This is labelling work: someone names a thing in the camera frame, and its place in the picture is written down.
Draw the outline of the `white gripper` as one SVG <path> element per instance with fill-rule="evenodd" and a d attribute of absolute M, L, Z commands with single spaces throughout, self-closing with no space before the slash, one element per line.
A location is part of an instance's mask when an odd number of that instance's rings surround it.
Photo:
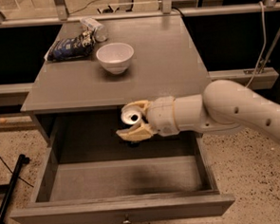
<path fill-rule="evenodd" d="M 179 130 L 175 123 L 174 101 L 172 96 L 158 98 L 155 101 L 135 101 L 123 108 L 125 116 L 146 116 L 148 123 L 138 122 L 128 129 L 119 129 L 117 135 L 126 141 L 149 140 L 154 135 L 178 135 Z"/>

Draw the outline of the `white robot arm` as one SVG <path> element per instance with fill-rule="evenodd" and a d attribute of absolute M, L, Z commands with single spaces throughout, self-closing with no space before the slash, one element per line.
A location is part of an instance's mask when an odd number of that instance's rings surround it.
<path fill-rule="evenodd" d="M 121 109 L 121 120 L 129 127 L 117 135 L 126 141 L 181 131 L 227 135 L 249 127 L 280 143 L 280 104 L 230 80 L 214 81 L 194 96 L 131 102 Z"/>

